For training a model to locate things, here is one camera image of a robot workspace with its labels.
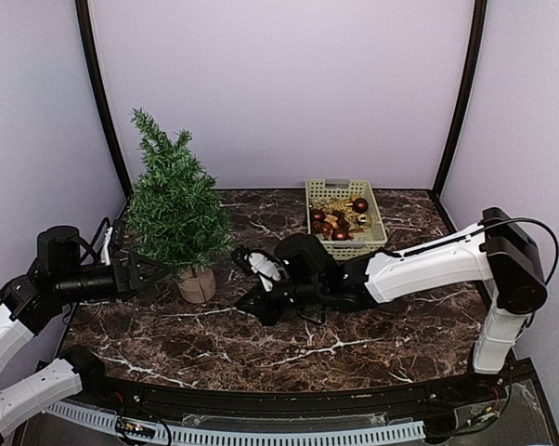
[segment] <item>green artificial tree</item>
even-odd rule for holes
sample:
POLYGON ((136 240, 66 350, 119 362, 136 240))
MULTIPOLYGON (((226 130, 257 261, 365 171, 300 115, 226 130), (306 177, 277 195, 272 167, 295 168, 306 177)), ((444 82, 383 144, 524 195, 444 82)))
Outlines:
POLYGON ((167 264, 177 279, 186 269, 194 275, 233 247, 215 178, 190 152, 189 131, 171 140, 142 109, 133 109, 131 122, 141 133, 146 171, 134 186, 129 227, 143 236, 141 254, 167 264))

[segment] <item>plastic basket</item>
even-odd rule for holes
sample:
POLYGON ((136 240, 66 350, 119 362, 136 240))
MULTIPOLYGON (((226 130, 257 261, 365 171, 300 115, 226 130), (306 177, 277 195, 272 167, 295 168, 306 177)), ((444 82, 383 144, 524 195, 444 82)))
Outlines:
POLYGON ((352 193, 360 194, 369 203, 366 214, 370 217, 370 227, 364 232, 352 234, 354 240, 344 242, 327 241, 319 235, 323 246, 335 260, 347 260, 371 253, 387 243, 387 235, 379 206, 372 193, 372 186, 368 181, 354 179, 308 179, 306 181, 306 222, 309 234, 311 233, 309 211, 313 200, 332 197, 347 199, 352 193))

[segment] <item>white perforated rail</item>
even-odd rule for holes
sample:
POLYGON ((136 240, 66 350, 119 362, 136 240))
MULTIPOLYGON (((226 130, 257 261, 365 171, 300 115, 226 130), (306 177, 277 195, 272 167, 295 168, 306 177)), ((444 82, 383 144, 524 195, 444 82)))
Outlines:
MULTIPOLYGON (((77 425, 117 435, 114 426, 116 413, 101 409, 59 401, 47 410, 59 418, 77 425)), ((165 429, 156 423, 141 422, 156 430, 151 444, 166 444, 165 429)), ((169 423, 176 446, 374 446, 397 444, 414 439, 424 439, 423 422, 406 423, 357 430, 319 433, 247 433, 186 428, 169 423)))

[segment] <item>marble tabletop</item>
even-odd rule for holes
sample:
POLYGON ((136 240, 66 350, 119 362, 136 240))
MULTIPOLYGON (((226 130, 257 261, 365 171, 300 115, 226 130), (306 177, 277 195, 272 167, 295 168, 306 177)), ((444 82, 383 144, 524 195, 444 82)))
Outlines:
MULTIPOLYGON (((222 191, 237 242, 273 252, 306 231, 303 190, 222 191)), ((377 190, 389 242, 402 249, 447 234, 428 194, 377 190)), ((233 304, 255 283, 229 256, 214 267, 215 297, 185 302, 163 281, 125 303, 82 305, 62 348, 81 344, 109 376, 172 387, 331 391, 422 382, 464 373, 486 316, 470 283, 408 295, 359 313, 263 327, 233 304)))

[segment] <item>black frame post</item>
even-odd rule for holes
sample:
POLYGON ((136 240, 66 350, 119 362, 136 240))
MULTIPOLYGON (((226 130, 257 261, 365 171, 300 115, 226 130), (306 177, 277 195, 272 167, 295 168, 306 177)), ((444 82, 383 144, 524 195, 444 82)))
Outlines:
POLYGON ((90 76, 92 90, 94 90, 94 100, 96 101, 97 112, 102 123, 102 130, 109 146, 110 157, 114 163, 116 175, 123 188, 125 198, 128 200, 133 193, 131 178, 124 164, 121 146, 114 130, 112 122, 111 109, 106 98, 106 90, 102 82, 102 74, 98 63, 98 53, 96 51, 96 42, 94 41, 94 33, 92 31, 92 20, 90 17, 90 9, 87 0, 75 0, 77 9, 77 20, 79 22, 79 32, 82 36, 82 45, 84 46, 85 63, 87 64, 87 72, 90 76))
POLYGON ((445 144, 443 157, 440 160, 435 184, 432 187, 432 193, 437 199, 440 198, 445 188, 450 167, 453 163, 453 157, 455 156, 455 150, 459 143, 459 136, 462 132, 463 121, 465 119, 465 113, 467 112, 467 105, 474 83, 480 44, 482 43, 487 3, 488 0, 475 0, 474 3, 474 17, 472 19, 472 29, 469 34, 469 44, 465 56, 465 65, 463 66, 459 95, 457 96, 457 103, 455 104, 455 111, 453 112, 450 129, 448 130, 447 143, 445 144))

